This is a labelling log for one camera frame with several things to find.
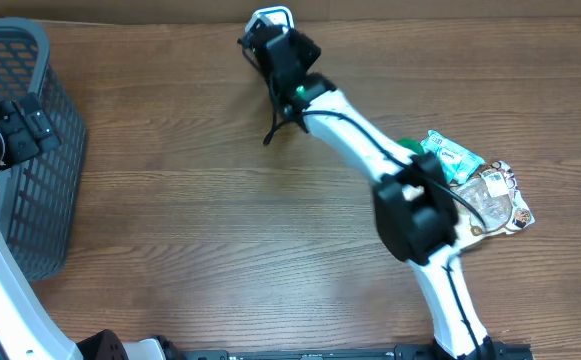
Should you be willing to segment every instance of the wire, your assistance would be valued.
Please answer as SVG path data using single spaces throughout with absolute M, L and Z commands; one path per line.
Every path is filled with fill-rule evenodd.
M 270 145 L 270 141 L 272 141 L 272 137 L 277 132 L 277 130 L 281 129 L 284 125 L 290 124 L 294 122 L 292 119 L 283 119 L 280 123 L 277 124 L 277 116 L 279 114 L 279 108 L 281 104 L 279 104 L 279 96 L 274 93 L 274 77 L 272 74 L 268 77 L 268 93 L 270 95 L 270 101 L 272 102 L 272 126 L 270 127 L 270 131 L 263 139 L 263 146 Z
M 353 119 L 351 119 L 347 115 L 336 112 L 336 111 L 328 111 L 328 110 L 309 110 L 309 111 L 304 111 L 302 113 L 302 115 L 304 115 L 304 116 L 306 116 L 306 115 L 334 116 L 334 117 L 339 118 L 340 120 L 346 121 L 350 125 L 354 126 L 355 129 L 359 130 L 359 132 L 361 132 L 363 134 L 363 136 L 365 136 L 368 139 L 368 141 L 370 141 L 370 143 L 372 143 L 372 145 L 374 147 L 376 147 L 377 150 L 379 150 L 379 152 L 381 154 L 383 154 L 383 156 L 385 156 L 388 160 L 392 161 L 393 163 L 397 164 L 398 166 L 400 166 L 404 169 L 414 170 L 415 173 L 421 179 L 423 179 L 427 183 L 433 185 L 434 187 L 438 188 L 439 190 L 445 192 L 446 194 L 450 195 L 450 197 L 452 197 L 455 201 L 457 201 L 459 204 L 463 205 L 466 209 L 468 209 L 468 211 L 470 211 L 477 218 L 477 220 L 479 220 L 479 222 L 481 224 L 483 224 L 483 226 L 485 228 L 486 223 L 483 220 L 483 217 L 481 217 L 481 215 L 479 214 L 477 209 L 475 209 L 472 205 L 470 205 L 470 203 L 468 203 L 464 198 L 462 198 L 459 194 L 455 193 L 454 191 L 450 190 L 447 187 L 447 185 L 444 185 L 442 183 L 437 182 L 436 180 L 432 179 L 427 174 L 420 172 L 419 169 L 412 167 L 411 165 L 408 165 L 408 164 L 404 163 L 403 161 L 395 158 L 394 155 L 392 155 L 392 153 L 390 151 L 386 150 L 383 146 L 381 146 L 381 144 L 379 144 L 379 142 L 372 135 L 370 135 L 370 133 L 368 133 L 368 131 L 366 129 L 364 129 L 363 126 L 359 125 L 356 121 L 354 121 Z
M 465 324 L 466 328 L 468 328 L 468 334 L 470 334 L 470 339 L 472 339 L 474 348 L 477 351 L 477 360 L 481 360 L 481 348 L 479 347 L 479 342 L 477 341 L 477 337 L 474 334 L 474 330 L 472 330 L 472 325 L 470 325 L 470 320 L 468 320 L 468 317 L 466 316 L 466 312 L 463 309 L 463 305 L 461 305 L 461 299 L 459 298 L 457 287 L 455 286 L 454 280 L 452 279 L 452 267 L 450 267 L 450 262 L 452 262 L 452 260 L 454 260 L 457 257 L 459 256 L 458 255 L 450 256 L 450 258 L 448 258 L 446 266 L 442 266 L 442 269 L 445 270 L 446 276 L 448 276 L 448 282 L 450 283 L 450 288 L 452 289 L 452 295 L 454 295 L 454 301 L 457 303 L 457 308 L 459 309 L 459 313 L 461 314 L 462 319 L 461 321 Z

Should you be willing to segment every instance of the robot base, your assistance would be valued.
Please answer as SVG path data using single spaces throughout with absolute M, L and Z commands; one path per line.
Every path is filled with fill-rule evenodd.
M 490 352 L 482 352 L 481 360 L 532 360 L 529 345 L 490 343 Z M 294 352 L 228 353 L 226 351 L 181 352 L 180 360 L 447 360 L 438 355 L 438 347 L 432 345 L 397 345 L 393 349 L 323 350 Z M 462 360 L 477 359 L 476 354 Z

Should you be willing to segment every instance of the black motor joint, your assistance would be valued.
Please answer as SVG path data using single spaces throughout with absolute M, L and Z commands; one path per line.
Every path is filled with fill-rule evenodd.
M 375 220 L 379 237 L 394 257 L 424 266 L 439 248 L 454 244 L 459 217 L 452 197 L 432 186 L 443 181 L 439 161 L 432 153 L 411 159 L 409 167 L 396 175 L 386 174 L 373 187 Z M 403 192 L 406 186 L 424 191 L 408 201 Z
M 238 43 L 248 62 L 261 74 L 273 105 L 272 128 L 264 140 L 267 145 L 276 130 L 286 123 L 297 123 L 307 132 L 301 112 L 310 102 L 336 86 L 318 73 L 308 70 L 321 55 L 321 49 L 304 34 L 282 25 L 266 25 L 258 20 Z M 277 114 L 284 120 L 277 124 Z
M 36 94 L 0 102 L 0 170 L 6 170 L 61 145 Z

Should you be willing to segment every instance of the robotic arm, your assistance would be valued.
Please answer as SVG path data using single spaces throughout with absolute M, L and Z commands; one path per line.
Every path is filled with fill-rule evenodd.
M 282 124 L 294 122 L 341 153 L 368 179 L 379 236 L 398 260 L 412 267 L 432 313 L 435 344 L 328 351 L 329 355 L 180 353 L 162 337 L 122 344 L 109 330 L 74 343 L 35 297 L 0 231 L 0 360 L 531 359 L 529 346 L 493 343 L 479 322 L 461 272 L 460 250 L 455 245 L 457 210 L 439 162 L 430 154 L 416 155 L 394 143 L 364 119 L 332 82 L 320 74 L 308 74 L 320 49 L 294 29 L 287 8 L 257 11 L 239 43 L 270 90 L 275 111 L 265 143 Z M 256 62 L 248 57 L 248 51 L 255 55 Z M 51 124 L 43 117 L 34 117 L 41 114 L 34 100 L 22 102 L 23 113 L 14 104 L 0 104 L 0 168 L 59 146 Z M 280 124 L 276 123 L 278 112 L 284 117 Z
M 320 49 L 294 29 L 287 8 L 256 12 L 238 43 L 270 90 L 275 114 L 264 144 L 280 127 L 276 112 L 282 111 L 282 124 L 294 122 L 323 140 L 370 182 L 379 236 L 397 259 L 412 267 L 430 308 L 437 358 L 498 356 L 461 271 L 460 250 L 454 246 L 457 210 L 449 190 L 443 191 L 447 185 L 440 163 L 431 154 L 419 156 L 397 145 L 359 114 L 332 82 L 308 74 Z

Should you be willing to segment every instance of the white robotic arm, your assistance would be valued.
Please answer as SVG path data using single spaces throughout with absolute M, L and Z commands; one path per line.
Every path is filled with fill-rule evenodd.
M 370 124 L 349 104 L 341 90 L 325 92 L 312 100 L 304 113 L 319 111 L 346 115 L 401 162 L 411 163 L 410 157 L 414 153 L 397 145 Z M 386 159 L 368 137 L 349 122 L 332 115 L 306 115 L 304 121 L 310 134 L 332 146 L 348 165 L 361 172 L 371 184 L 379 183 L 386 174 L 394 175 L 401 170 L 394 162 Z M 429 257 L 427 265 L 408 261 L 430 308 L 436 342 L 455 359 L 474 352 L 475 339 L 476 346 L 481 346 L 488 335 L 472 306 L 461 271 L 459 253 L 459 249 L 445 245 Z M 451 269 L 452 282 L 448 278 L 446 270 L 448 268 Z M 459 302 L 454 300 L 452 286 L 455 287 Z M 473 335 L 464 323 L 462 311 L 470 322 Z
M 165 360 L 155 339 L 123 344 L 128 360 Z M 0 231 L 0 360 L 83 360 L 54 324 L 14 261 Z

